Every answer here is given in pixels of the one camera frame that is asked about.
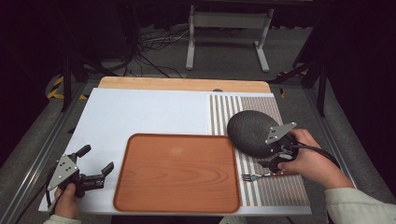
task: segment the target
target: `metal frame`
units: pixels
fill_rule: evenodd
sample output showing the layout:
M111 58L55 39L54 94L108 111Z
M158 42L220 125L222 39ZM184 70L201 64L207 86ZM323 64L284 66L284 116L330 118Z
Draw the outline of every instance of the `metal frame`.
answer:
M331 154L338 160L338 163L340 164L341 170L344 172L344 174L352 181L353 185L358 189L358 186L356 186L356 182L352 174L347 168L347 163L344 161L340 148L335 143L334 137L332 135L332 131L330 130L326 119L323 118L318 111L318 108L315 103L316 97L314 91L312 89L304 89L304 94L306 99L308 100L309 106L311 107L311 110L313 111L316 120L318 121L318 125L320 126L321 130L324 132L327 142L329 143L330 146L329 150Z
M262 36L259 41L254 42L254 46L259 57L260 66L264 73L268 73L270 68L265 58L263 45L267 37L268 29L273 18L274 10L269 9L266 14L247 14L247 13L217 13L217 12L196 12L195 7L190 8L190 41L187 52L186 69L192 70L195 52L195 27L226 27L226 28L245 28L262 29Z
M85 84L78 83L74 92L73 99L71 104L67 109L59 115L57 118L49 136L44 143L43 147L38 152L35 161L29 171L26 173L25 178L23 179L20 187L17 190L17 193L14 195L11 203L9 204L6 212L0 219L0 223L2 224L13 224L17 220L17 217L20 215L23 205L26 203L30 192L32 191L35 182L39 178L49 156L54 148L61 130L64 126L64 123L67 121L70 116L76 102L78 101L79 96L82 94L85 88Z

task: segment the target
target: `light wood surface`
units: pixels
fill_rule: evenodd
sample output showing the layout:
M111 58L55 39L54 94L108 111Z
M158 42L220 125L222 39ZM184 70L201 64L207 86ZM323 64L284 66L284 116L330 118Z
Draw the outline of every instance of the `light wood surface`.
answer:
M137 133L129 139L117 210L230 214L239 206L235 155L226 136Z
M160 77L103 77L99 88L164 90L164 91L222 91L270 93L263 81L218 79L160 78Z

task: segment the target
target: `fork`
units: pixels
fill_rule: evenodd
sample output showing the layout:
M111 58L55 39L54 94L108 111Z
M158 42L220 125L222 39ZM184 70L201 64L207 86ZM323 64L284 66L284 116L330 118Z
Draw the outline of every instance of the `fork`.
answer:
M294 172L290 171L279 171L278 173L268 173L265 175L256 175L256 174L251 174L251 175L241 175L243 181L248 181L248 182L253 182L255 180L258 180L260 178L264 177L276 177L276 176L283 176L283 175L297 175Z
M256 175L256 174L251 174L251 175L241 175L243 181L248 181L248 182L253 182L255 180L258 180L260 178L264 177L270 177L271 174L265 174L265 175Z

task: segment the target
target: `tray rim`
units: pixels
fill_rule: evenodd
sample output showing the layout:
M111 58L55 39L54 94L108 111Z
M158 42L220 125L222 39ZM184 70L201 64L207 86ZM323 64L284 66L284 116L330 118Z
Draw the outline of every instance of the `tray rim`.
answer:
M210 211L177 211L177 212L171 212L171 211L145 211L145 210L136 210L136 211L130 211L130 210L123 210L123 209L119 209L116 205L116 199L117 199L117 195L119 193L119 183L120 183L120 178L123 174L123 169L122 167L124 166L125 160L127 158L127 153L128 153L128 146L130 144L130 142L133 140L133 138L137 137L137 136L142 136L142 135L150 135L150 136L187 136L187 137L203 137L203 138L224 138L227 139L230 142L230 145L232 146L232 156L233 156L233 173L234 173L234 184L236 186L236 205L235 205L235 209L233 211L230 212L210 212ZM114 191L114 195L113 195L113 207L114 209L116 209L119 212L122 213L145 213L145 214L234 214L236 213L240 208L241 208L241 191L240 191L240 186L238 184L238 171L237 171L237 164L236 164L236 157L235 157L235 148L233 146L233 143L230 141L230 139L228 138L227 135L212 135L212 134L189 134L189 133L134 133L132 134L127 141L127 144L125 146L125 151L124 151L124 155L122 158L122 164L121 164L121 169L120 169L120 173L119 173L119 177L117 180L117 185L116 185L116 190Z

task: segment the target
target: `metal rail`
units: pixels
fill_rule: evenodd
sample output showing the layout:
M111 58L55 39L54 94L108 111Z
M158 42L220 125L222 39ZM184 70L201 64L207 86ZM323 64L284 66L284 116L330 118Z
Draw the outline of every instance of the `metal rail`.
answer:
M356 182L355 182L352 174L350 173L349 169L347 168L347 164L344 161L344 158L341 154L340 148L335 143L335 139L332 136L332 131L330 130L326 119L323 118L318 112L318 109L316 106L317 99L315 97L313 90L312 89L304 89L304 94L305 94L306 99L308 100L309 106L312 108L312 112L314 113L316 120L318 121L318 125L320 126L320 128L322 129L322 131L325 134L325 137L326 137L326 139L329 143L329 146L330 146L329 150L331 151L332 155L338 160L338 163L340 164L341 170L344 172L344 174L352 181L355 188L358 188L358 186L356 186Z
M55 121L54 126L52 127L51 132L47 140L45 141L43 147L38 152L35 161L33 162L31 168L26 173L26 176L22 180L22 183L14 195L11 203L9 204L6 212L0 219L0 223L2 224L14 224L17 221L18 216L20 215L24 204L35 185L35 182L39 178L49 156L50 153L56 144L61 130L64 126L64 123L67 121L68 117L70 116L73 107L76 105L79 96L82 94L85 88L85 84L78 83L74 92L73 92L73 99L69 107L59 115L57 120Z

